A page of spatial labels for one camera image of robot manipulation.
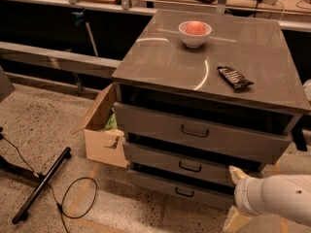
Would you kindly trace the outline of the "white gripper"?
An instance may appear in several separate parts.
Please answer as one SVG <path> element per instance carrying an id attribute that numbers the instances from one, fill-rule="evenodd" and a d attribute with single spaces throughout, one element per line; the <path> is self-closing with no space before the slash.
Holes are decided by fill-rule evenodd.
<path id="1" fill-rule="evenodd" d="M 229 166 L 229 173 L 234 184 L 234 199 L 237 208 L 232 206 L 227 214 L 223 231 L 224 233 L 236 233 L 248 224 L 251 216 L 263 214 L 261 187 L 263 179 L 249 177 L 243 170 L 235 166 Z"/>

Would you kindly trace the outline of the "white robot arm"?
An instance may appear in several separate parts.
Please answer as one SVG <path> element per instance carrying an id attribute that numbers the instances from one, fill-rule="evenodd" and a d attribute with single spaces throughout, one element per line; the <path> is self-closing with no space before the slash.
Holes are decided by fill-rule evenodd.
<path id="1" fill-rule="evenodd" d="M 223 231 L 236 233 L 253 216 L 276 215 L 302 225 L 311 225 L 311 176 L 275 175 L 254 178 L 240 168 L 229 167 L 235 205 L 231 206 Z"/>

